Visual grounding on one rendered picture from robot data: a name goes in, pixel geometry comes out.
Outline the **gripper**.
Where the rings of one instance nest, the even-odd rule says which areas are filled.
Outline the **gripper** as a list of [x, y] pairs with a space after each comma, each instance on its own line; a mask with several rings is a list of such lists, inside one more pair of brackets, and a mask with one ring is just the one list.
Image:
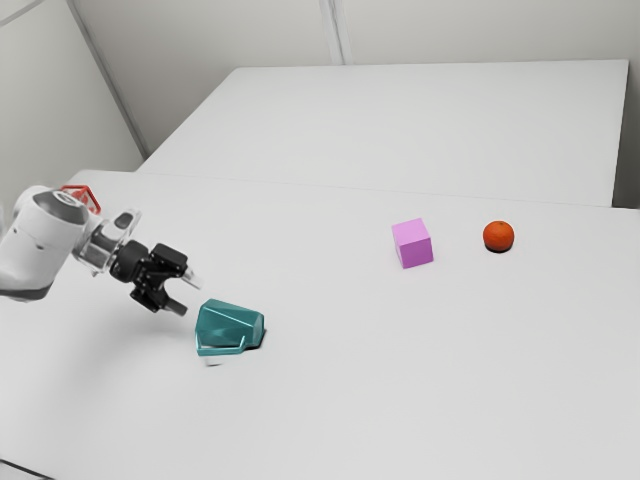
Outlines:
[[188, 308], [171, 298], [165, 290], [168, 279], [181, 278], [196, 289], [203, 287], [203, 279], [187, 268], [188, 257], [161, 243], [151, 251], [131, 240], [116, 253], [109, 274], [124, 284], [133, 284], [130, 297], [151, 312], [166, 310], [184, 316]]

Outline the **teal faceted mug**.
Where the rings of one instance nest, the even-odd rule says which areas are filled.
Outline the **teal faceted mug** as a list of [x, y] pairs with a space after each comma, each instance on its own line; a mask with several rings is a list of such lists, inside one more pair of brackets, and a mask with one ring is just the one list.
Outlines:
[[209, 299], [200, 307], [196, 321], [196, 352], [208, 357], [256, 349], [265, 335], [264, 320], [258, 311]]

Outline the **red cube block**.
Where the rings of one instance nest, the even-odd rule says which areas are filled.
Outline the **red cube block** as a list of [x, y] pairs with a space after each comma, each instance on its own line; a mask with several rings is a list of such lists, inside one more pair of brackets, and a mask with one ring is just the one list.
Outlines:
[[61, 190], [83, 203], [92, 214], [101, 214], [102, 208], [88, 185], [63, 185]]

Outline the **pink cube block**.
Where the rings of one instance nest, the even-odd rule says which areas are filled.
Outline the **pink cube block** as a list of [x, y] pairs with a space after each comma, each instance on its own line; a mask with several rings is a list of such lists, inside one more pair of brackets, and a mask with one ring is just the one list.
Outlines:
[[403, 269], [434, 261], [431, 235], [421, 218], [394, 224], [391, 231], [396, 254]]

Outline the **orange fruit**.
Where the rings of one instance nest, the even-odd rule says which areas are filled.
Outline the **orange fruit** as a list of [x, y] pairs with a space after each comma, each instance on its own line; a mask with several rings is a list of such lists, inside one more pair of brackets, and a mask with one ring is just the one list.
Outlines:
[[515, 231], [506, 221], [495, 220], [488, 223], [482, 232], [485, 248], [494, 253], [509, 251], [515, 241]]

